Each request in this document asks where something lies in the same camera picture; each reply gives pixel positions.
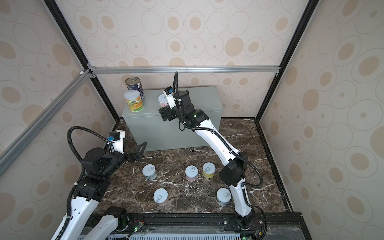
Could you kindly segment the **pink white small can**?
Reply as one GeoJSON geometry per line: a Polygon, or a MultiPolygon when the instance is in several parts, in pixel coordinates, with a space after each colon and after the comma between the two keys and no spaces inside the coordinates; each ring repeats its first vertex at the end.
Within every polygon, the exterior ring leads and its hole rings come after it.
{"type": "Polygon", "coordinates": [[[164,94],[158,97],[158,102],[161,108],[166,108],[169,105],[167,97],[164,94]]]}

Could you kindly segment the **green orange plastic-lid can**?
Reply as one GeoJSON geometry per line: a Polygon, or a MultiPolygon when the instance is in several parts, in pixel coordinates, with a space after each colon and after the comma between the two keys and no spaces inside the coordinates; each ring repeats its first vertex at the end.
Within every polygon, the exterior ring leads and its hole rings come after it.
{"type": "Polygon", "coordinates": [[[124,93],[124,98],[127,105],[132,112],[139,112],[143,109],[144,104],[141,98],[141,94],[137,90],[128,90],[124,93]]]}

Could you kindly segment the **dark blue tin can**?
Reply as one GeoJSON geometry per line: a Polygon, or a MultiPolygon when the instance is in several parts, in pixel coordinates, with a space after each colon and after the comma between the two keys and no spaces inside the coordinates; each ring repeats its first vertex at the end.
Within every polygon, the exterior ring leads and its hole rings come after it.
{"type": "Polygon", "coordinates": [[[137,90],[140,92],[142,100],[145,98],[142,83],[138,77],[129,77],[125,80],[128,90],[137,90]]]}

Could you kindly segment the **orange peach label can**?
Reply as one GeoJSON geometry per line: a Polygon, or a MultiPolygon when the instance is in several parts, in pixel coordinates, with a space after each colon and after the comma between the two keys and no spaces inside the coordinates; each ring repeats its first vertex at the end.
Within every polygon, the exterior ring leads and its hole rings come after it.
{"type": "Polygon", "coordinates": [[[159,206],[164,206],[169,202],[169,194],[166,189],[160,188],[157,189],[154,192],[153,196],[154,201],[159,205],[159,206]]]}

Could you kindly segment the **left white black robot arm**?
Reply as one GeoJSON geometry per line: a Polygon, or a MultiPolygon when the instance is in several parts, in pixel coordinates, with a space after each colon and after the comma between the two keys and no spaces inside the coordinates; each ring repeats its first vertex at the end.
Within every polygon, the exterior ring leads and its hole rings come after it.
{"type": "MultiPolygon", "coordinates": [[[[53,240],[76,240],[90,216],[103,199],[111,184],[111,175],[125,162],[139,162],[144,155],[147,142],[124,151],[107,154],[102,148],[93,148],[86,153],[82,166],[86,176],[75,185],[67,199],[67,213],[56,230],[53,240]]],[[[86,240],[104,240],[112,232],[122,232],[130,225],[127,210],[110,207],[97,225],[86,235],[86,240]]]]}

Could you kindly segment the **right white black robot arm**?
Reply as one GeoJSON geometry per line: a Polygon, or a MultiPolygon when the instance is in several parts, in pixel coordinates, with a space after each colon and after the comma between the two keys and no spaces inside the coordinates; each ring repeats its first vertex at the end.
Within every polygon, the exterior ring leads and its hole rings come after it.
{"type": "Polygon", "coordinates": [[[251,207],[246,186],[259,188],[263,185],[259,170],[248,161],[247,153],[237,150],[219,133],[203,110],[194,108],[188,91],[177,91],[168,87],[164,90],[164,95],[168,106],[159,109],[163,121],[179,119],[179,126],[199,135],[215,151],[224,166],[219,177],[230,188],[238,225],[242,229],[248,228],[255,217],[255,211],[251,207]],[[260,182],[257,185],[246,182],[247,166],[258,174],[260,182]]]}

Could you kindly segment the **light blue label can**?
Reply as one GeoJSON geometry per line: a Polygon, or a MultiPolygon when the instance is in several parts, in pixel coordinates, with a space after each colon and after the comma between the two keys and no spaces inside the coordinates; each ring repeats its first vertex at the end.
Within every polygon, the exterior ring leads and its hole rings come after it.
{"type": "Polygon", "coordinates": [[[143,167],[142,173],[144,177],[149,181],[152,181],[157,177],[156,167],[152,164],[145,165],[143,167]]]}

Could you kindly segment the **pink label can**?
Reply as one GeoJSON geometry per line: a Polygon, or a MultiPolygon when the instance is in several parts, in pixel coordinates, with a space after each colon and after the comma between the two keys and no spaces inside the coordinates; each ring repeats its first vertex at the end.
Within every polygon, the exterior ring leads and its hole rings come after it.
{"type": "Polygon", "coordinates": [[[198,168],[196,166],[188,166],[185,170],[186,179],[189,182],[194,182],[198,178],[198,168]]]}

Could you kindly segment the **yellow label can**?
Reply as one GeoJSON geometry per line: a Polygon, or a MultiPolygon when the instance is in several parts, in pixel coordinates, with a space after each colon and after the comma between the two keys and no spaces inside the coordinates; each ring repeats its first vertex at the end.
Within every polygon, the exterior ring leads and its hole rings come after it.
{"type": "Polygon", "coordinates": [[[203,165],[203,175],[207,179],[211,179],[216,172],[216,167],[213,163],[205,163],[203,165]]]}

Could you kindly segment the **teal bear label can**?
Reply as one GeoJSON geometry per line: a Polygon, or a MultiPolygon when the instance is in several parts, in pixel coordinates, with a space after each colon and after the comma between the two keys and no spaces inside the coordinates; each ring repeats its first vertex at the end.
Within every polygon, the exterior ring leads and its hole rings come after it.
{"type": "Polygon", "coordinates": [[[220,206],[226,206],[232,199],[231,192],[226,188],[220,188],[216,194],[216,201],[220,206]]]}

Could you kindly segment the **back horizontal aluminium rail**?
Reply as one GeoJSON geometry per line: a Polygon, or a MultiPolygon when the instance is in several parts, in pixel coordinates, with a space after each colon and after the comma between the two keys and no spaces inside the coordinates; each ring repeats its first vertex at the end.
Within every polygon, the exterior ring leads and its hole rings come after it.
{"type": "Polygon", "coordinates": [[[157,75],[157,74],[231,74],[231,73],[278,73],[279,66],[159,66],[159,67],[95,67],[88,66],[94,75],[157,75]]]}

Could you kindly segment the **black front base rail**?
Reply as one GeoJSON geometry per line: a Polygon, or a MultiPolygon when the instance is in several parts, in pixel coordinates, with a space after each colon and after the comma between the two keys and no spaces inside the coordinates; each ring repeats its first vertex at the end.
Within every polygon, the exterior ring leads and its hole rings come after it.
{"type": "Polygon", "coordinates": [[[106,240],[310,240],[300,213],[261,213],[250,225],[240,226],[234,213],[226,214],[128,214],[123,231],[106,240]]]}

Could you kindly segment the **left black corner post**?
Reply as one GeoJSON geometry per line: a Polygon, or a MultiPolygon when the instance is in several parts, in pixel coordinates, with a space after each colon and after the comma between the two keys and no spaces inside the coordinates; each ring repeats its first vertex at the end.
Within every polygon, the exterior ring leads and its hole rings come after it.
{"type": "Polygon", "coordinates": [[[91,64],[88,61],[88,58],[86,57],[82,47],[80,46],[79,41],[76,39],[71,27],[67,23],[67,20],[65,19],[64,15],[62,14],[62,11],[59,9],[59,5],[56,3],[56,1],[45,0],[44,3],[47,6],[52,17],[54,18],[55,22],[57,23],[58,27],[60,28],[61,32],[63,33],[64,37],[66,38],[67,42],[69,43],[72,51],[74,52],[75,56],[79,60],[82,67],[85,70],[89,70],[91,72],[91,77],[90,77],[91,82],[93,83],[94,87],[96,88],[96,91],[98,92],[99,96],[103,100],[108,111],[112,115],[112,118],[115,120],[116,123],[118,123],[120,121],[120,117],[119,117],[116,109],[114,108],[112,102],[110,101],[110,99],[109,99],[104,87],[102,86],[101,82],[99,81],[98,77],[91,70],[91,64]]]}

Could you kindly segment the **black corner post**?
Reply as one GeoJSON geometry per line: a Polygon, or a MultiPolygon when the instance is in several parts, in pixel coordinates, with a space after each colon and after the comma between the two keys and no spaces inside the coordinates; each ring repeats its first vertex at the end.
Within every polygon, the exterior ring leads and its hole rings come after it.
{"type": "Polygon", "coordinates": [[[59,5],[56,3],[56,1],[45,0],[44,3],[47,6],[52,17],[54,18],[55,22],[57,23],[58,27],[60,28],[61,32],[63,33],[64,37],[66,38],[67,42],[69,43],[72,51],[74,52],[75,56],[79,60],[82,67],[85,70],[89,70],[91,72],[91,77],[90,77],[91,82],[93,83],[94,87],[96,88],[96,91],[98,92],[99,96],[103,100],[108,111],[112,115],[112,118],[115,120],[116,123],[118,123],[120,121],[120,117],[119,117],[116,109],[114,108],[112,102],[110,101],[110,99],[109,99],[104,87],[102,86],[101,82],[99,81],[98,77],[91,70],[91,64],[88,61],[88,58],[86,57],[82,47],[80,46],[79,41],[76,39],[71,27],[67,23],[67,20],[65,19],[64,15],[62,14],[62,11],[59,9],[59,5]]]}
{"type": "Polygon", "coordinates": [[[256,119],[255,119],[255,122],[256,123],[259,123],[262,116],[264,115],[266,109],[267,109],[267,106],[269,105],[273,95],[274,95],[274,92],[275,90],[277,89],[278,85],[279,85],[279,82],[281,80],[281,78],[283,77],[283,74],[285,73],[290,61],[291,61],[291,58],[311,20],[311,17],[313,16],[314,12],[316,11],[316,8],[319,4],[319,0],[310,0],[308,1],[308,4],[303,12],[303,15],[302,17],[300,18],[300,21],[298,23],[298,26],[293,34],[293,37],[288,45],[288,48],[284,54],[284,57],[280,63],[280,70],[279,72],[277,73],[277,75],[274,77],[269,89],[268,89],[268,92],[262,102],[262,105],[259,109],[259,112],[256,116],[256,119]]]}

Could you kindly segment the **right black corner post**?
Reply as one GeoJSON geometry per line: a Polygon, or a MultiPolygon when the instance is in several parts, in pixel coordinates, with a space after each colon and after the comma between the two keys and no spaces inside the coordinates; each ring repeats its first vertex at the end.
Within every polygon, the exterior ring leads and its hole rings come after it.
{"type": "Polygon", "coordinates": [[[264,115],[266,109],[267,109],[267,106],[269,105],[273,95],[274,95],[274,92],[275,90],[277,89],[278,85],[279,85],[279,82],[281,80],[281,78],[283,77],[283,74],[285,73],[290,61],[291,61],[291,58],[311,20],[311,17],[313,16],[314,12],[316,11],[316,8],[319,4],[319,0],[310,0],[308,1],[308,4],[303,12],[303,15],[302,17],[300,18],[300,21],[298,23],[298,26],[293,34],[293,37],[288,45],[288,48],[284,54],[284,57],[280,63],[280,70],[279,72],[277,73],[277,75],[274,77],[269,89],[268,89],[268,92],[262,102],[262,105],[259,109],[259,112],[256,116],[256,119],[255,119],[255,122],[256,123],[259,123],[262,116],[264,115]]]}

